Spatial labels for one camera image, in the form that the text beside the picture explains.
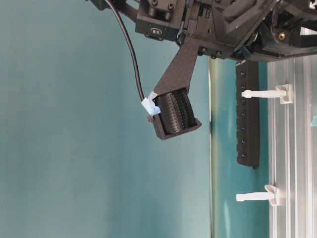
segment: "black plastic housing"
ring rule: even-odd
[[[185,88],[158,96],[155,104],[161,113],[154,116],[153,124],[162,140],[196,130],[202,125],[194,116]]]

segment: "teal backdrop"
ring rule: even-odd
[[[135,34],[149,94],[178,47]],[[160,141],[110,11],[0,2],[0,237],[208,238],[208,58],[190,99],[203,126]]]
[[[212,78],[212,234],[215,238],[268,238],[267,201],[236,202],[238,193],[265,191],[268,184],[267,99],[260,99],[260,166],[236,162],[235,61],[213,60]],[[260,90],[267,89],[267,66],[259,64]]]

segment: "cable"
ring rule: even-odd
[[[135,52],[129,37],[129,34],[127,32],[127,29],[125,28],[125,25],[121,19],[121,16],[119,14],[119,12],[117,11],[117,9],[115,8],[115,6],[113,5],[113,3],[110,0],[105,0],[105,2],[109,5],[109,7],[111,8],[115,18],[117,19],[121,30],[124,34],[125,40],[128,44],[130,53],[131,53],[131,57],[132,57],[132,61],[133,61],[133,66],[134,66],[134,73],[135,73],[135,80],[136,80],[136,84],[137,84],[137,88],[138,88],[138,92],[139,92],[139,96],[141,101],[143,101],[144,99],[144,94],[143,94],[143,90],[142,90],[142,85],[141,85],[141,80],[140,80],[140,74],[139,74],[139,68],[138,68],[138,62],[137,62],[137,58],[135,56]]]

